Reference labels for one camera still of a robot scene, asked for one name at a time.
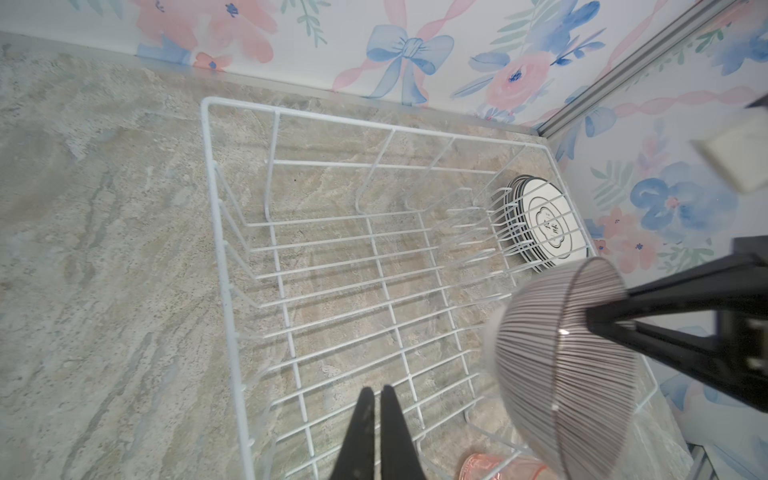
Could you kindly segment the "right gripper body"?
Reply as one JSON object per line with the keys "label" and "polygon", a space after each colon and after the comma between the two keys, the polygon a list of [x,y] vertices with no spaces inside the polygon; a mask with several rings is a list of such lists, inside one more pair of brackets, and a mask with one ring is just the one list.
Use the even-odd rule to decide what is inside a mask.
{"label": "right gripper body", "polygon": [[739,264],[718,284],[726,299],[717,314],[727,362],[741,382],[767,382],[767,238],[734,240],[730,256]]}

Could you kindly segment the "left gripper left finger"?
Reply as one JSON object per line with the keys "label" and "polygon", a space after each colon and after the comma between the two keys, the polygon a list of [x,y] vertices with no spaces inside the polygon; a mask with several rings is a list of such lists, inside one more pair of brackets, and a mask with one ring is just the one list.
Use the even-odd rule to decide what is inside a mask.
{"label": "left gripper left finger", "polygon": [[375,395],[364,387],[339,450],[330,480],[372,480],[375,457]]}

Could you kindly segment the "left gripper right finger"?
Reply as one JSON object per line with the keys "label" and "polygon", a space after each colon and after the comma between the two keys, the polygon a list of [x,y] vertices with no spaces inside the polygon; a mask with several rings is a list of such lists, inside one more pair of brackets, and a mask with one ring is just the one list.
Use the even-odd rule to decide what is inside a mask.
{"label": "left gripper right finger", "polygon": [[380,457],[383,480],[426,480],[395,389],[381,391]]}

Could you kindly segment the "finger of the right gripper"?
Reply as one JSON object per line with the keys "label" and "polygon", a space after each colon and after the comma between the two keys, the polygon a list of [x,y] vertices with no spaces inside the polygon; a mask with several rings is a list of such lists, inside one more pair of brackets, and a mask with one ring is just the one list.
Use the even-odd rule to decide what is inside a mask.
{"label": "finger of the right gripper", "polygon": [[735,253],[634,287],[627,297],[586,310],[591,332],[663,315],[712,311],[728,320],[767,318],[767,258]]}
{"label": "finger of the right gripper", "polygon": [[767,382],[741,382],[727,362],[724,337],[717,332],[696,336],[631,321],[627,326],[593,334],[671,367],[749,407],[767,411]]}

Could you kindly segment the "pink ribbed glass cup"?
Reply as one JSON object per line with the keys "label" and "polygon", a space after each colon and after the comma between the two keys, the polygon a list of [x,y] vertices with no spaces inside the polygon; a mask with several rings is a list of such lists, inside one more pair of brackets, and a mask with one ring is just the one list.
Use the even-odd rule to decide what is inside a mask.
{"label": "pink ribbed glass cup", "polygon": [[502,458],[474,453],[465,459],[459,470],[458,479],[545,479],[547,470],[548,467],[543,462],[526,456]]}

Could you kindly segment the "small white ceramic bowl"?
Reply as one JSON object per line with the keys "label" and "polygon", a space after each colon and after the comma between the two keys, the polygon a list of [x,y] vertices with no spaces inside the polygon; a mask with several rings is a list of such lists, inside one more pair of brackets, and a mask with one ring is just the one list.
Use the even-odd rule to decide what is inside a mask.
{"label": "small white ceramic bowl", "polygon": [[608,479],[622,455],[637,358],[591,333],[586,311],[626,296],[616,268],[592,257],[537,275],[485,323],[486,364],[514,428],[564,479]]}

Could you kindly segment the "white front plate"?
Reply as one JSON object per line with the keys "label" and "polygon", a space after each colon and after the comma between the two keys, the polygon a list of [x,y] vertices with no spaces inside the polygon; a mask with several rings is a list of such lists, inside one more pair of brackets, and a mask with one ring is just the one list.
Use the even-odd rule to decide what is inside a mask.
{"label": "white front plate", "polygon": [[552,182],[532,175],[517,176],[507,186],[503,207],[512,252],[535,272],[590,256],[569,201]]}

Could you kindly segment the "white wire dish rack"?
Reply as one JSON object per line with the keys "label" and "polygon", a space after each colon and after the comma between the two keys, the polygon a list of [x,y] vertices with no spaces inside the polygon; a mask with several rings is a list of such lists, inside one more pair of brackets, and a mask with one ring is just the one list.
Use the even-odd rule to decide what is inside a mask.
{"label": "white wire dish rack", "polygon": [[550,150],[219,97],[200,114],[244,477],[329,478],[360,391],[385,385],[430,479],[537,459],[482,348],[539,274],[512,252],[510,182],[552,182],[587,239]]}

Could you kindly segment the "right aluminium corner post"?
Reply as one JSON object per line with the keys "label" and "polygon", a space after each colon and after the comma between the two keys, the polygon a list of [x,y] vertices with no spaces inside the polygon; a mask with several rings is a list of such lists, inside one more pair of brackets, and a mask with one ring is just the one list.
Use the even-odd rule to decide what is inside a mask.
{"label": "right aluminium corner post", "polygon": [[697,1],[616,66],[601,74],[582,94],[534,129],[549,139],[595,109],[607,96],[664,56],[677,44],[732,7],[735,1]]}

